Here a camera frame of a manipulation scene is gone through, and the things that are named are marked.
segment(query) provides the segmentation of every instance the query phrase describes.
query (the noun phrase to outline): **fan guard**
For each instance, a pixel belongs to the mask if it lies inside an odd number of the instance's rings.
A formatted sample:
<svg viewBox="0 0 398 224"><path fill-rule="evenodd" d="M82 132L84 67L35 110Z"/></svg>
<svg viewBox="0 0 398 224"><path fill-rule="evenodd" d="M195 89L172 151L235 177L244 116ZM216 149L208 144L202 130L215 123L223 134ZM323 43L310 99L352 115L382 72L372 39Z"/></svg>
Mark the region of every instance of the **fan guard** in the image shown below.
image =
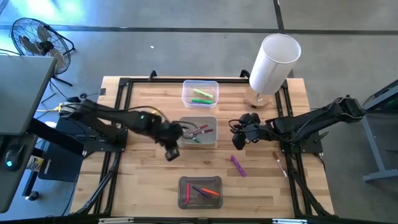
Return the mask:
<svg viewBox="0 0 398 224"><path fill-rule="evenodd" d="M20 18L11 28L11 39L21 55L55 57L55 74L65 72L70 65L73 43L52 27L37 19ZM65 43L72 44L72 49Z"/></svg>

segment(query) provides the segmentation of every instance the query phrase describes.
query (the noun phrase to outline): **pen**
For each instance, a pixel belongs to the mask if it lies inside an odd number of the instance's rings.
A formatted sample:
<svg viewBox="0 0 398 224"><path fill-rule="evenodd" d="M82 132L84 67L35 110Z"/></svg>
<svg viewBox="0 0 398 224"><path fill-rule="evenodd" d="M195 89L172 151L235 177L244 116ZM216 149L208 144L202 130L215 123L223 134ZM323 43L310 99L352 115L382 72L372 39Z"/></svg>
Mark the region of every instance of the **pen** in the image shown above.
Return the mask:
<svg viewBox="0 0 398 224"><path fill-rule="evenodd" d="M272 152L272 155L274 155L275 159L276 159L276 163L278 163L279 168L281 169L281 171L284 173L285 177L287 177L287 174L284 170L284 168L282 167L282 165L280 164L280 160L278 155L276 154L276 152Z"/></svg>

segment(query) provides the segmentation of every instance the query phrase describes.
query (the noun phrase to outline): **concrete floor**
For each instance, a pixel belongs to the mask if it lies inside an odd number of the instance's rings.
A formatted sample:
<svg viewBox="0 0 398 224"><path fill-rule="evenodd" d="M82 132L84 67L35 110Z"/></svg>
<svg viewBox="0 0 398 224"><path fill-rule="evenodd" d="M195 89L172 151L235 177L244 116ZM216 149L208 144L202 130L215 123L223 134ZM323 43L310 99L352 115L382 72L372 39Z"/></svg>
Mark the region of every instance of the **concrete floor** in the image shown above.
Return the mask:
<svg viewBox="0 0 398 224"><path fill-rule="evenodd" d="M398 29L395 1L280 0L280 6L286 29ZM95 27L278 28L272 0L101 0L101 3L99 0L10 0L0 14L0 24L12 24L20 17L34 17L48 24ZM0 30L0 48L15 50L8 33L8 30ZM60 75L75 86L57 85L67 96L98 92L105 75L148 75L156 70L160 76L237 76L243 68L251 70L261 41L268 35L61 33L74 41L77 49L70 68ZM292 36L303 50L294 75L304 78L313 108L346 94L362 103L398 77L395 44L398 35ZM44 97L50 94L48 89ZM52 108L60 101L63 98L57 94L45 105ZM48 114L41 120L56 121L58 118ZM322 143L336 214L397 223L398 179L371 184L362 181L362 175L376 171L376 163L361 124L339 123L327 130L330 134ZM61 215L73 183L38 180L34 189L44 197L29 202L20 197L26 178L25 175L10 210L0 214L0 220Z"/></svg>

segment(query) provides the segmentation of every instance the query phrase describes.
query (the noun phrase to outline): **wooden table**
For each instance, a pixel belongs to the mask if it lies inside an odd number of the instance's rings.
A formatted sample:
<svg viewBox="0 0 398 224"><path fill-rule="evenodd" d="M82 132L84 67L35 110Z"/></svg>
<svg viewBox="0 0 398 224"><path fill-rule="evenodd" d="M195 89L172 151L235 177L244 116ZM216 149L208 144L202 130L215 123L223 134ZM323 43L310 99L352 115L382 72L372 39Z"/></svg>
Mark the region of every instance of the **wooden table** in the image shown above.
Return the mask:
<svg viewBox="0 0 398 224"><path fill-rule="evenodd" d="M102 88L106 94L98 103L113 107L120 77L104 77ZM304 81L288 79L294 115L310 110ZM114 195L112 216L129 217L211 217L211 218L272 218L294 217L289 181L275 159L277 151L282 165L284 156L276 141L260 141L238 151L231 142L228 120L244 113L258 113L261 120L278 117L275 98L261 109L244 103L248 84L220 84L220 99L213 110L194 110L181 101L181 83L135 83L130 107L151 105L162 110L170 120L181 116L216 116L218 142L211 147L181 147L181 156L172 162L164 157L165 150L153 140L129 132L126 151L122 154ZM229 161L234 155L247 177L241 177ZM89 199L100 179L104 153L96 152L84 160L76 184L71 212L77 211ZM319 159L303 154L307 184L324 208L333 213L325 172ZM214 210L182 210L177 205L178 180L181 176L210 177L218 175L223 181L224 204ZM304 211L301 190L300 208ZM103 206L108 196L105 190Z"/></svg>

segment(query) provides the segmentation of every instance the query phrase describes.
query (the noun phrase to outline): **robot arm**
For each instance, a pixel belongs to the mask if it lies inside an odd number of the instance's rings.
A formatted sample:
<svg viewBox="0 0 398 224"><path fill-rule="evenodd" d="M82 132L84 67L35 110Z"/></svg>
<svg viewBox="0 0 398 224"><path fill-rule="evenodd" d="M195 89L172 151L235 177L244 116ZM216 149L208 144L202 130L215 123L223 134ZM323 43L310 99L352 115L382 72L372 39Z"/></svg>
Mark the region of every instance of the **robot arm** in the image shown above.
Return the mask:
<svg viewBox="0 0 398 224"><path fill-rule="evenodd" d="M80 121L94 129L104 137L108 144L121 142L123 135L119 128L104 124L100 119L122 124L137 134L152 138L155 143L165 147L165 156L168 161L172 161L180 155L177 140L183 134L181 125L176 121L162 121L162 117L157 114L135 110L116 110L83 99L78 103L63 105L60 115Z"/></svg>
<svg viewBox="0 0 398 224"><path fill-rule="evenodd" d="M256 113L244 114L238 120L231 120L239 121L239 124L231 126L233 143L238 150L244 147L246 141L276 140L296 145L308 139L311 134L337 122L358 122L365 113L356 99L347 96L300 116L267 120L265 125L260 125Z"/></svg>

